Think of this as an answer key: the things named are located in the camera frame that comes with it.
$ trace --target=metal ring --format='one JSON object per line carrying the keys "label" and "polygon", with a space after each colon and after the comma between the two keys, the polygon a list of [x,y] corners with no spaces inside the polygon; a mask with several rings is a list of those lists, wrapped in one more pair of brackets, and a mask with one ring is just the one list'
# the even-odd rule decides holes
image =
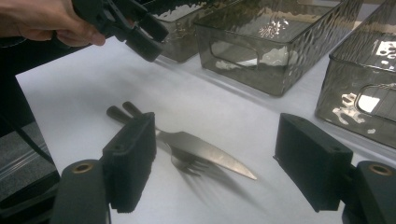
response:
{"label": "metal ring", "polygon": [[393,175],[393,172],[388,167],[380,164],[371,164],[369,168],[378,175]]}
{"label": "metal ring", "polygon": [[82,173],[90,171],[92,169],[92,167],[93,167],[92,163],[88,163],[88,162],[80,163],[73,168],[73,173],[82,174]]}

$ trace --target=white table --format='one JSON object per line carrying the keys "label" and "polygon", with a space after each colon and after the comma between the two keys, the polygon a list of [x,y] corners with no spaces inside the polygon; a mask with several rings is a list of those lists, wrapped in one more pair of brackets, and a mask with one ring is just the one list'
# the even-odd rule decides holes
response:
{"label": "white table", "polygon": [[132,214],[112,211],[121,223],[342,223],[341,213],[315,213],[273,159],[279,114],[309,119],[354,150],[353,163],[396,166],[394,149],[315,118],[325,76],[323,57],[285,96],[275,98],[201,67],[199,56],[174,63],[160,56],[147,63],[114,38],[17,76],[61,172],[99,159],[121,125],[106,115],[125,101],[155,112],[156,124],[185,131],[222,148],[258,177],[247,179],[216,166],[200,177],[178,171],[169,150],[158,152],[143,196]]}

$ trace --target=clear plastic container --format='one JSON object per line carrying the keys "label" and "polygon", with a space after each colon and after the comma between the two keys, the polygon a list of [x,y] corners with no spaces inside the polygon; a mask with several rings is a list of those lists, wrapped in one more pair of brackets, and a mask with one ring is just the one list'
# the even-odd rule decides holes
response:
{"label": "clear plastic container", "polygon": [[316,115],[396,148],[396,2],[384,2],[330,55]]}
{"label": "clear plastic container", "polygon": [[361,0],[242,0],[195,22],[201,64],[283,95],[351,30]]}
{"label": "clear plastic container", "polygon": [[162,55],[184,63],[198,53],[193,23],[235,0],[153,0],[143,6],[169,31]]}

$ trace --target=hand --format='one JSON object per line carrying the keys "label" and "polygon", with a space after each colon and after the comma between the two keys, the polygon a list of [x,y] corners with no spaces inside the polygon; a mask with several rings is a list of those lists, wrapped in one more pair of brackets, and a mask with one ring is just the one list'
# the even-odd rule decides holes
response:
{"label": "hand", "polygon": [[0,36],[45,41],[53,31],[66,45],[104,45],[106,38],[81,19],[71,0],[0,0]]}

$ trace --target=black clamp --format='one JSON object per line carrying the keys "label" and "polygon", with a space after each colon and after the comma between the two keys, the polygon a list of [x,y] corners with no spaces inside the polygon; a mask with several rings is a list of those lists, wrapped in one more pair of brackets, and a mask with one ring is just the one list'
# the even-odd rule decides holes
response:
{"label": "black clamp", "polygon": [[118,213],[133,212],[156,151],[154,114],[130,119],[100,160],[78,161],[64,169],[50,224],[111,223],[109,204]]}
{"label": "black clamp", "polygon": [[281,114],[274,158],[315,211],[346,205],[345,224],[396,223],[396,169],[351,165],[353,151],[306,119]]}
{"label": "black clamp", "polygon": [[142,58],[153,62],[168,31],[134,0],[72,0],[76,13],[103,35],[114,35]]}

